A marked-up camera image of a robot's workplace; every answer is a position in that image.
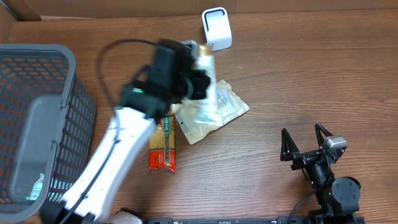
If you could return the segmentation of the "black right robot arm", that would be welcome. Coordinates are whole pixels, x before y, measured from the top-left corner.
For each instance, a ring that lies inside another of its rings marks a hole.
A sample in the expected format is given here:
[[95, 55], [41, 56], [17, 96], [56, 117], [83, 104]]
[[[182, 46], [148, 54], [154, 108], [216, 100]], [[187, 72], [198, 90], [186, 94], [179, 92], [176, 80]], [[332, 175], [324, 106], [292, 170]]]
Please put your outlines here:
[[[331, 166], [347, 148], [346, 139], [329, 132], [320, 123], [315, 124], [318, 149], [300, 152], [290, 133], [281, 131], [281, 161], [291, 161], [292, 170], [301, 170], [312, 191], [289, 213], [285, 223], [364, 223], [357, 218], [361, 184], [353, 177], [336, 178]], [[295, 211], [310, 197], [316, 197], [319, 209], [306, 217], [296, 217]]]

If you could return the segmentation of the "orange spaghetti packet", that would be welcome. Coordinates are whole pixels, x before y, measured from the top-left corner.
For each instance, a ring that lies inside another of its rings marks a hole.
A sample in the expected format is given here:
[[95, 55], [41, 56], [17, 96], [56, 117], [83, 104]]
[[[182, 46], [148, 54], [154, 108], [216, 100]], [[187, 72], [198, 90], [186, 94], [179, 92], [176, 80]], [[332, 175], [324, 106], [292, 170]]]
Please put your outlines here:
[[172, 111], [161, 119], [149, 141], [149, 172], [167, 169], [176, 171], [175, 117]]

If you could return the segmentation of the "white tube with gold cap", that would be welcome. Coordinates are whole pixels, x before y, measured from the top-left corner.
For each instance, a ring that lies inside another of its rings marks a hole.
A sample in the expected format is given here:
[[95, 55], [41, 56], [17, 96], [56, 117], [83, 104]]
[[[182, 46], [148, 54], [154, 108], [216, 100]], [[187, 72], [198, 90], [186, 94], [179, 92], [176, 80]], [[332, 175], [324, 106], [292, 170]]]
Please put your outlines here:
[[202, 100], [194, 101], [196, 107], [195, 122], [220, 126], [221, 118], [218, 109], [215, 58], [212, 51], [212, 46], [210, 45], [198, 46], [198, 57], [195, 65], [197, 69], [205, 73], [210, 82], [206, 87], [206, 97]]

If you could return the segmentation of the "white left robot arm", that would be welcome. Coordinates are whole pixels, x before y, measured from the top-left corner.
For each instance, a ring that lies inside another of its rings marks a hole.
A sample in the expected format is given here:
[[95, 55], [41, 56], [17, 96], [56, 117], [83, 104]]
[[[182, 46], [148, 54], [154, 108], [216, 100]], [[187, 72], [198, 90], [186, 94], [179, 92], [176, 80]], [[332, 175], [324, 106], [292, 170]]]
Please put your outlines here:
[[116, 40], [105, 46], [96, 60], [96, 74], [114, 114], [97, 150], [77, 181], [59, 202], [45, 202], [40, 209], [42, 223], [106, 223], [117, 191], [141, 149], [155, 133], [170, 107], [183, 100], [202, 100], [211, 83], [207, 71], [197, 68], [202, 45], [145, 40], [155, 48], [150, 65], [143, 65], [114, 101], [103, 81], [104, 56]]

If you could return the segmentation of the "clear plastic pouch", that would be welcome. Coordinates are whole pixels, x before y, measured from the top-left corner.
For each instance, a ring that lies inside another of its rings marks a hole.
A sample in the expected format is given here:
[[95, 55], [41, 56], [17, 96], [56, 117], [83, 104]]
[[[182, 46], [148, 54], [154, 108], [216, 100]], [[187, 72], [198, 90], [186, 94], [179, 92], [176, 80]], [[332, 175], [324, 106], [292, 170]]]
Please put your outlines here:
[[175, 117], [190, 144], [201, 141], [212, 131], [220, 129], [249, 110], [224, 80], [216, 83], [215, 102], [187, 100], [173, 108]]

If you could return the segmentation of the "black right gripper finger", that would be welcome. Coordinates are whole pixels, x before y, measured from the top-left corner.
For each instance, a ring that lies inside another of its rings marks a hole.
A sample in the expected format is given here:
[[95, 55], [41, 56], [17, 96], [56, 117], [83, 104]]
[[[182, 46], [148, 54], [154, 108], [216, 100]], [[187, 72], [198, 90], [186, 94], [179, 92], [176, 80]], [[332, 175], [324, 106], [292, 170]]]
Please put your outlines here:
[[281, 161], [292, 161], [300, 153], [289, 132], [284, 128], [281, 131], [282, 145], [280, 152]]
[[332, 133], [329, 132], [324, 126], [322, 126], [319, 122], [315, 124], [315, 132], [317, 135], [317, 142], [319, 146], [322, 146], [325, 142], [325, 138], [332, 136]]

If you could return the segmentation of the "teal snack wrapper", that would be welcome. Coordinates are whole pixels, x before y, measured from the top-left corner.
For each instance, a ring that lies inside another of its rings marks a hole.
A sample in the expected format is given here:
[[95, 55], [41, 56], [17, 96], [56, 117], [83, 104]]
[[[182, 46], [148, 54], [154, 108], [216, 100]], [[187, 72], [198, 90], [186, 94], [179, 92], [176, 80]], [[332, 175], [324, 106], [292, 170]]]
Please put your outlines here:
[[30, 195], [25, 198], [26, 200], [36, 201], [38, 199], [43, 187], [44, 177], [45, 177], [44, 174], [41, 173], [40, 177], [36, 180], [35, 184], [33, 185]]

